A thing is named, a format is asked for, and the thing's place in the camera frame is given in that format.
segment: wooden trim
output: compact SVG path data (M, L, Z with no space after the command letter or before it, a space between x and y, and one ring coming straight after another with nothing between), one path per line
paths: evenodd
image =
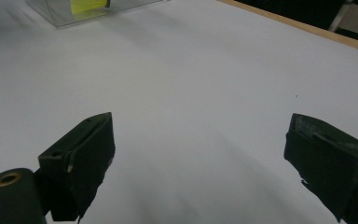
M258 15L268 17L272 20L279 21L279 22L294 26L300 30L307 31L312 34L319 35L319 36L325 37L327 39L334 40L338 43L358 49L358 40L356 40L356 39L352 39L352 38L346 37L344 35L338 35L336 33L329 32L324 29L320 29L318 27L311 26L311 25L308 25L303 22L294 21L289 18L280 16L280 15L277 15L277 14L274 14L271 12L267 12L267 11L262 10L257 7L251 7L251 6L245 5L244 3L236 2L234 0L218 0L218 1L232 5L234 7L239 7L239 8L254 12Z

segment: table surface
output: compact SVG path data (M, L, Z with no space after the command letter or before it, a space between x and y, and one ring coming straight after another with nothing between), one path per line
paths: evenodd
M214 0L63 30L0 0L0 172L107 111L117 155L82 223L337 223L283 150L293 113L358 138L358 49Z

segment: black plastic part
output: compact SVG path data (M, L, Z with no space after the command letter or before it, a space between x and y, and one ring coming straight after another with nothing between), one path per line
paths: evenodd
M33 172L13 169L0 174L0 224L46 224Z
M55 221L83 217L114 155L111 113L80 122L38 158L38 181L54 186L41 194L49 197L44 210L50 210Z
M319 119L294 114L284 157L337 221L358 224L358 140Z

